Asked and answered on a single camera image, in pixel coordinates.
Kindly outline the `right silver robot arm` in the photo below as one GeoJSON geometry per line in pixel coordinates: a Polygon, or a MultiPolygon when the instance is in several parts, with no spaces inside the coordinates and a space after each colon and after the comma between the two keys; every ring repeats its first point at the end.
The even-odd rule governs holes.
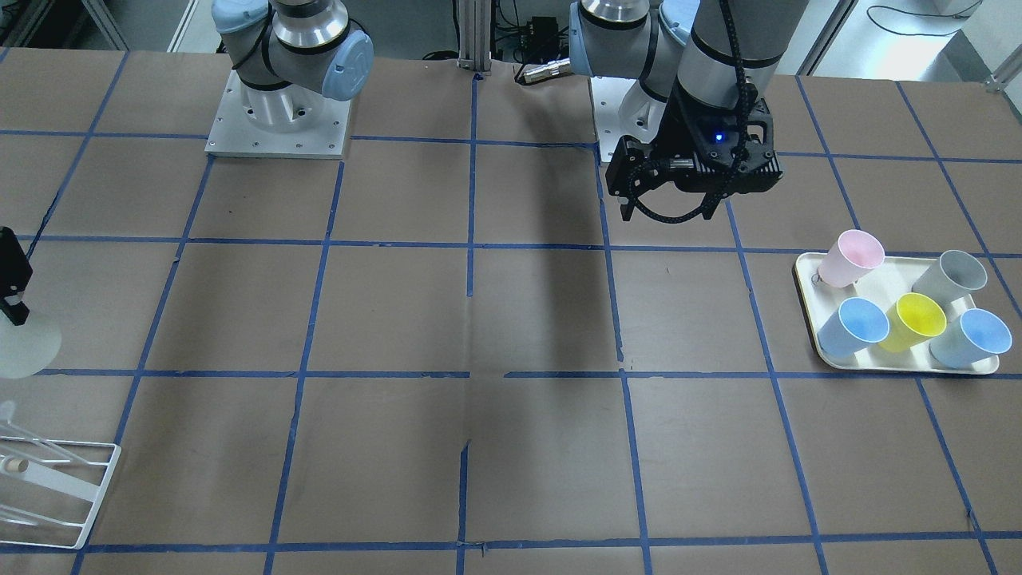
{"type": "Polygon", "coordinates": [[[307,126],[317,105],[354,99],[374,47],[342,1],[215,1],[211,16],[256,128],[307,126]]]}

